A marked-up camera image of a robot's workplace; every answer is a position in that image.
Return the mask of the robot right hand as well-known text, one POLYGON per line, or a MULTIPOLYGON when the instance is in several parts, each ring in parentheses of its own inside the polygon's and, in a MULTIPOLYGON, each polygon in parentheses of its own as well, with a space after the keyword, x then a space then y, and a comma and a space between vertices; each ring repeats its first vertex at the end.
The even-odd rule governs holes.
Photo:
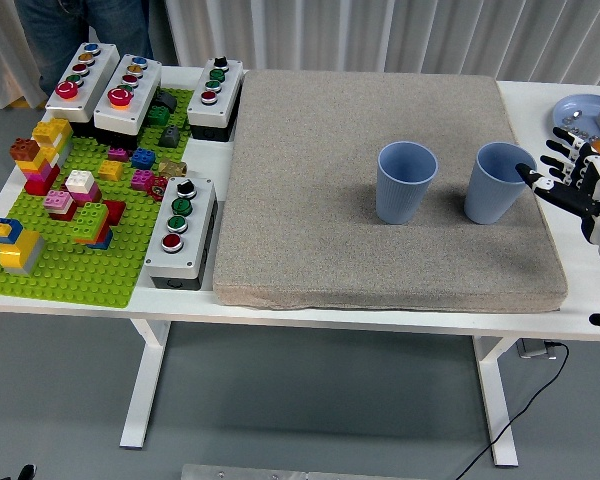
POLYGON ((552 132, 557 139, 546 145, 564 158, 541 157, 549 174, 523 163, 515 169, 536 196, 579 217, 585 239, 600 247, 600 153, 568 130, 555 127, 552 132))

